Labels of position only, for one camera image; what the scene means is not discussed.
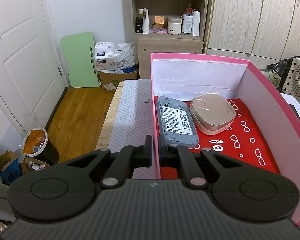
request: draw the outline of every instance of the blue cardboard box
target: blue cardboard box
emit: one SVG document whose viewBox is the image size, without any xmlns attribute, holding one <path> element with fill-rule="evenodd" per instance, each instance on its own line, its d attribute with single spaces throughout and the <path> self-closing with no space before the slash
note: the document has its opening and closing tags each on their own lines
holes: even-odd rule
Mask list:
<svg viewBox="0 0 300 240">
<path fill-rule="evenodd" d="M 12 151 L 6 151 L 0 156 L 0 177 L 3 184 L 10 185 L 21 176 L 18 163 L 18 155 Z"/>
</svg>

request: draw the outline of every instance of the qr code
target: qr code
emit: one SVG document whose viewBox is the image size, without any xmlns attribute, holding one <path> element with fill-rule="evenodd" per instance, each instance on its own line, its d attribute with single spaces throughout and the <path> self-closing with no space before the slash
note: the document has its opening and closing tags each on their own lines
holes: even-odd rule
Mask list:
<svg viewBox="0 0 300 240">
<path fill-rule="evenodd" d="M 187 116 L 185 114 L 180 114 L 180 119 L 181 120 L 184 120 L 184 121 L 187 121 Z"/>
<path fill-rule="evenodd" d="M 187 123 L 187 122 L 182 122 L 182 127 L 190 129 L 189 123 Z"/>
</svg>

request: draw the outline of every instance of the metal pin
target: metal pin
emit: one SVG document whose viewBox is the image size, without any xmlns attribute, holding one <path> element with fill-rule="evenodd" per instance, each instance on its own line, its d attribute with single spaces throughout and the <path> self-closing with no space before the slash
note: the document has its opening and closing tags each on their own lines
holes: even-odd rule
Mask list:
<svg viewBox="0 0 300 240">
<path fill-rule="evenodd" d="M 190 180 L 190 183 L 194 186 L 203 186 L 204 184 L 206 184 L 206 180 L 204 178 L 192 178 Z"/>
<path fill-rule="evenodd" d="M 103 185 L 106 186 L 115 186 L 118 184 L 118 182 L 119 181 L 116 178 L 111 178 L 111 177 L 102 180 Z"/>
</svg>

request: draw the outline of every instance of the door hinge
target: door hinge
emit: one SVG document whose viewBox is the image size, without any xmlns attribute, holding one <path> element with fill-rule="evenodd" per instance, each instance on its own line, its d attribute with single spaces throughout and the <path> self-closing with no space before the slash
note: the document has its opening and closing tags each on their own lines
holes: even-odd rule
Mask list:
<svg viewBox="0 0 300 240">
<path fill-rule="evenodd" d="M 62 76 L 62 73 L 61 73 L 61 70 L 60 70 L 60 68 L 59 68 L 59 67 L 58 67 L 58 70 L 59 70 L 60 76 Z"/>
</svg>

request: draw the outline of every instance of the pink box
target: pink box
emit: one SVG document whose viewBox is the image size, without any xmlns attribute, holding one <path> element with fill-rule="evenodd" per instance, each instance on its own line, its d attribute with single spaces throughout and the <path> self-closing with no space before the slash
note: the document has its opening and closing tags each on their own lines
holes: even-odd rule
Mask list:
<svg viewBox="0 0 300 240">
<path fill-rule="evenodd" d="M 207 92 L 227 99 L 240 98 L 267 141 L 280 173 L 300 191 L 300 122 L 277 89 L 249 60 L 185 53 L 152 53 L 150 60 L 152 98 L 167 96 L 190 101 Z M 154 100 L 152 104 L 160 178 Z M 292 220 L 300 226 L 300 201 Z"/>
</svg>

